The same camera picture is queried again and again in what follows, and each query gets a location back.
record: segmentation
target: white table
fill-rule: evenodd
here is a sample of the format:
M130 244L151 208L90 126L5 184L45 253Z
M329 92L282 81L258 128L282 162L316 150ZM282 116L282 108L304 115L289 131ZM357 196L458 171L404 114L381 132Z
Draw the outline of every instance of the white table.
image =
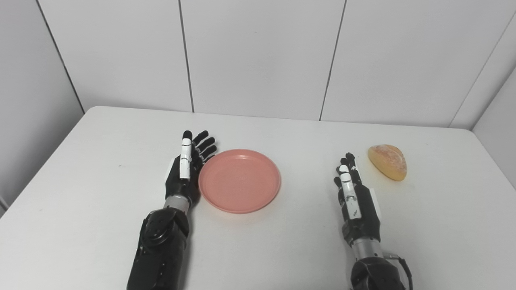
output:
M348 151L376 190L382 247L406 258L415 289L514 287L516 192L471 132L96 107L0 219L0 289L125 289L185 129L209 130L221 151L262 152L282 177L251 214L201 199L185 289L348 289L353 255L332 180ZM382 143L404 152L403 182L367 159Z

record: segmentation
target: robot finger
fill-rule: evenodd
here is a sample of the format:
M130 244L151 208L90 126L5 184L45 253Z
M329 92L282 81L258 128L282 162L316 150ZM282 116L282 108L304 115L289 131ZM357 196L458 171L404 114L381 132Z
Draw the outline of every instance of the robot finger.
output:
M206 137L208 137L209 133L208 131L204 130L202 132L200 132L194 139L193 139L193 143L195 144L194 146L197 146L199 143L201 143L202 140L204 140Z
M341 158L341 164L349 167L349 160L345 157Z
M333 182L335 183L338 189L342 188L341 179L338 176L333 179Z
M215 138L210 137L210 138L204 140L201 144L198 144L197 150L199 150L199 152L203 152L204 150L206 150L206 148L213 145L214 143L215 143Z
M201 159L202 159L202 162L203 163L206 163L206 160L207 158L212 155L213 153L215 153L215 151L217 151L217 146L215 145L211 145L210 147L206 148L206 150L204 150L202 153L201 153Z
M351 180L355 185L362 185L362 180L360 179L360 174L357 170L357 164L355 163L355 156L351 153L346 154L346 159L349 161L349 174L351 174Z

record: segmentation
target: bread roll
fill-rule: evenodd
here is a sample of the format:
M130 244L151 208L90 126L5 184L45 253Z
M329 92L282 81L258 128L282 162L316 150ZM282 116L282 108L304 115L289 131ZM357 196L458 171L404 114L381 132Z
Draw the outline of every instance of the bread roll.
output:
M407 176L407 162L400 149L392 145L376 145L367 151L369 160L387 177L402 181Z

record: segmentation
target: black finger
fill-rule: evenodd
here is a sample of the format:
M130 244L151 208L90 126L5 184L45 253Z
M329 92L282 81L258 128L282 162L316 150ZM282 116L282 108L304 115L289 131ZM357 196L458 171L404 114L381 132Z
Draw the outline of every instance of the black finger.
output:
M195 160L197 159L201 159L200 158L201 154L199 153L199 150L197 150L197 148L193 148L192 152L191 152L191 162L194 162Z
M335 183L335 185L340 189L342 187L342 183L341 183L341 179L338 178L338 177L335 177L333 179L333 182Z
M194 139L193 142L195 145L199 144L202 140L204 140L206 137L208 137L209 133L208 131L204 130L200 132Z
M208 146L213 145L215 143L215 138L210 137L204 140L201 144L197 145L197 149L199 152L203 152Z
M203 165L203 160L201 158L197 158L195 160L192 159L192 161L190 163L190 168L193 171L198 172L202 168L202 165Z
M344 200L344 191L342 191L342 188L338 190L337 198L338 198L339 204L341 204L341 206L344 206L345 200Z
M351 180L354 184L362 185L360 174L357 170L357 164L355 163L355 156L351 153L346 154L346 159L349 161L349 174L351 174Z
M349 160L347 158L341 158L341 164L346 165L349 168Z
M346 159L349 162L349 169L351 169L351 167L353 167L353 166L356 166L355 162L354 162L355 157L351 152L346 153Z
M185 132L183 132L183 139L185 139L185 138L192 140L192 132L190 132L189 130L186 130Z
M203 161L205 162L205 160L208 158L208 156L210 156L212 153L215 153L215 151L217 151L217 146L215 146L215 145L212 145L212 146L206 148L206 150L204 150L201 153L201 159L203 159Z

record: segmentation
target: prosthetic hand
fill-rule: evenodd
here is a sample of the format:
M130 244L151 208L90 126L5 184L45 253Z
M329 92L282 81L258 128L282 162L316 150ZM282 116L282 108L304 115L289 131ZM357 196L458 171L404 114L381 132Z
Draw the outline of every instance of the prosthetic hand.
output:
M199 172L217 151L208 131L192 140L185 131L181 155L175 158L165 181L165 205L143 220L138 249L127 290L176 290L179 284L186 239L190 232L188 210L197 204Z
M398 269L386 259L399 260L409 278L412 276L405 260L383 253L380 247L380 219L369 188L362 184L355 157L347 153L337 167L338 201L342 207L344 240L353 249L356 262L351 270L354 290L405 290Z

